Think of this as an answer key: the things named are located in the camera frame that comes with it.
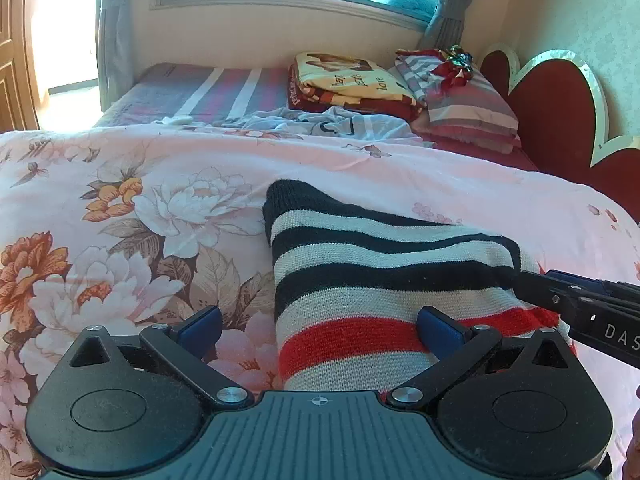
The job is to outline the striped knit sweater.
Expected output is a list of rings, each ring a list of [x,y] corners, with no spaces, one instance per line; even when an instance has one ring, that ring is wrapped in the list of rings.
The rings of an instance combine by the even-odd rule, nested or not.
[[[515,297],[535,259],[500,234],[345,204],[296,180],[268,188],[279,373],[293,391],[386,392],[436,362],[416,319],[432,307],[506,336],[560,328]]]

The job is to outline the wooden door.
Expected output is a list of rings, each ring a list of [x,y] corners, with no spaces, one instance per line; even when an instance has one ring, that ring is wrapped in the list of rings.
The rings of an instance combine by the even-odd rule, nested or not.
[[[1,132],[39,128],[26,0],[1,0]]]

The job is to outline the striped pillow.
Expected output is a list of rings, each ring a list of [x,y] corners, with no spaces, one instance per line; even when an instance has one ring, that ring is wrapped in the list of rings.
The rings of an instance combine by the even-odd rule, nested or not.
[[[395,70],[416,100],[422,113],[410,122],[412,131],[424,138],[450,139],[478,148],[510,154],[521,146],[518,118],[501,94],[474,65],[474,76],[464,86],[440,90],[440,78],[427,72],[425,80],[395,58]]]

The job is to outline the pink floral quilt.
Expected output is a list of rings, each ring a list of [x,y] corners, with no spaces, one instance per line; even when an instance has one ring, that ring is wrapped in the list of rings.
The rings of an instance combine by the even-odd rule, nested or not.
[[[33,479],[28,404],[86,327],[135,335],[208,306],[204,360],[251,392],[278,364],[268,188],[509,237],[538,263],[637,283],[639,228],[588,186],[410,144],[155,124],[1,138],[1,474]]]

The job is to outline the striped bed sheet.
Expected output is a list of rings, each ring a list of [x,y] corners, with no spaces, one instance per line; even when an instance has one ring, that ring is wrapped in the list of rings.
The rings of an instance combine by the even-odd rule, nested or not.
[[[193,122],[186,126],[195,128],[280,107],[291,108],[284,68],[240,70],[162,63],[149,68],[96,124],[156,124],[165,116],[189,115]]]

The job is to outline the grey left curtain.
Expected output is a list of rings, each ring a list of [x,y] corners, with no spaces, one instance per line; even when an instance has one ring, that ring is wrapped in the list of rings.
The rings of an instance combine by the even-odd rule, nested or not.
[[[96,0],[96,66],[101,110],[134,84],[130,0]]]

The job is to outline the white small garment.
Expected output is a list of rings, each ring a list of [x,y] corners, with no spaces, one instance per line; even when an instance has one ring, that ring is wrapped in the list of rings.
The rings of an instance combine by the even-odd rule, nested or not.
[[[179,115],[179,116],[165,116],[163,119],[157,120],[157,124],[165,125],[165,126],[185,126],[191,125],[193,122],[193,118],[189,115]]]

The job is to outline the red cloth with trinket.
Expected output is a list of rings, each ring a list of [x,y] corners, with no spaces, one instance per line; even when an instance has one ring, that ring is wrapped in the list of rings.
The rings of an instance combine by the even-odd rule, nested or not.
[[[397,50],[396,60],[422,80],[424,72],[439,77],[442,92],[464,87],[474,76],[473,57],[460,44],[448,49]]]

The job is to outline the red heart headboard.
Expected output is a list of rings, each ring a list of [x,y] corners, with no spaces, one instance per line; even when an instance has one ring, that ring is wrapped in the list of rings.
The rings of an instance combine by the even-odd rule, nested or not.
[[[554,49],[522,64],[494,44],[480,71],[514,111],[522,150],[540,171],[588,185],[639,218],[639,136],[610,133],[602,84],[586,62]]]

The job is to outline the folded yellow red blanket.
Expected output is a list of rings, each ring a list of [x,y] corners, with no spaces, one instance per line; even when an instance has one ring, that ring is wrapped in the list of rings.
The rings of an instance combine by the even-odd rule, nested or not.
[[[365,58],[303,52],[288,70],[288,106],[325,112],[332,106],[413,122],[423,106],[396,76]]]

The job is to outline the light blue garment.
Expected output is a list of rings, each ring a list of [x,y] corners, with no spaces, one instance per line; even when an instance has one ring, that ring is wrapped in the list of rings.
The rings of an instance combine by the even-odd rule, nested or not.
[[[213,122],[213,126],[243,131],[262,131],[282,136],[326,136],[367,142],[410,144],[434,148],[433,141],[425,141],[411,131],[405,120],[385,114],[360,114],[332,106],[325,112],[304,112],[280,107],[260,110],[242,117]]]

